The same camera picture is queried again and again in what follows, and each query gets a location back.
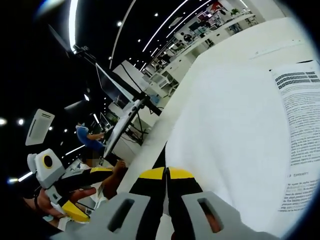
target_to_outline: blue shirt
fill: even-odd
[[[76,135],[81,143],[83,143],[86,147],[95,150],[96,152],[99,152],[101,148],[104,147],[104,145],[98,140],[90,140],[87,138],[88,128],[86,127],[78,127],[76,129]]]

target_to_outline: sheet of paper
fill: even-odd
[[[291,134],[287,186],[277,218],[293,225],[307,208],[320,178],[320,65],[317,61],[272,70]],[[285,234],[279,224],[270,229]]]
[[[279,215],[291,169],[291,137],[272,73],[220,65],[198,76],[167,142],[166,164],[193,173],[204,191],[234,206],[255,231],[281,237],[293,224],[283,224]],[[320,172],[318,166],[314,172]]]

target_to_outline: potted plant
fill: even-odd
[[[237,15],[238,13],[240,13],[240,11],[237,8],[231,10],[231,16]]]

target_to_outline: white desk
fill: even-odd
[[[257,51],[263,51],[292,40],[301,40],[304,44],[290,46],[250,59]],[[170,137],[185,102],[192,97],[192,86],[197,81],[199,72],[217,64],[241,65],[242,63],[250,63],[271,69],[283,64],[293,64],[316,58],[317,53],[312,48],[310,40],[292,18],[275,19],[250,27],[201,54],[154,124],[117,192],[130,191],[139,175],[153,167]]]

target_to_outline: computer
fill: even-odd
[[[97,63],[95,64],[102,90],[121,109],[126,110],[133,106],[134,101],[129,92],[116,83],[112,77],[103,70]]]

